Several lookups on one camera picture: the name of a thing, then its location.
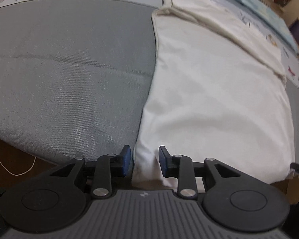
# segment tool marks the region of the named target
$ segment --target bed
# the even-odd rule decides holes
[[[118,153],[125,144],[134,148],[153,89],[157,41],[151,16],[161,2],[0,0],[0,139],[53,163],[76,156],[92,161]],[[233,0],[210,2],[281,50],[295,155],[290,149],[283,167],[279,161],[250,161],[249,166],[272,167],[269,178],[258,176],[268,183],[284,179],[286,163],[294,157],[299,162],[296,51],[245,6]]]

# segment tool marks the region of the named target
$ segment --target white cable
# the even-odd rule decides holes
[[[37,157],[34,157],[34,161],[33,161],[33,164],[32,164],[32,166],[31,166],[31,168],[30,168],[29,170],[27,170],[26,172],[23,172],[23,173],[20,173],[20,174],[14,174],[14,173],[10,172],[7,168],[5,168],[5,167],[3,166],[3,164],[2,164],[1,161],[0,161],[0,164],[1,164],[1,166],[2,166],[8,173],[10,173],[11,175],[13,175],[13,176],[20,176],[20,175],[24,175],[24,174],[26,174],[27,172],[31,171],[31,169],[32,169],[33,166],[34,166],[35,159],[37,159]]]

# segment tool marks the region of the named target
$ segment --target folded white cloth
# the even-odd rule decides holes
[[[161,174],[161,145],[197,162],[216,158],[266,183],[283,180],[295,151],[280,51],[210,0],[163,2],[152,14],[156,69],[133,185],[176,188],[177,179]]]

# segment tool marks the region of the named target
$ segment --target purple object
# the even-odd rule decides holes
[[[289,30],[299,45],[299,19],[296,19],[289,27]]]

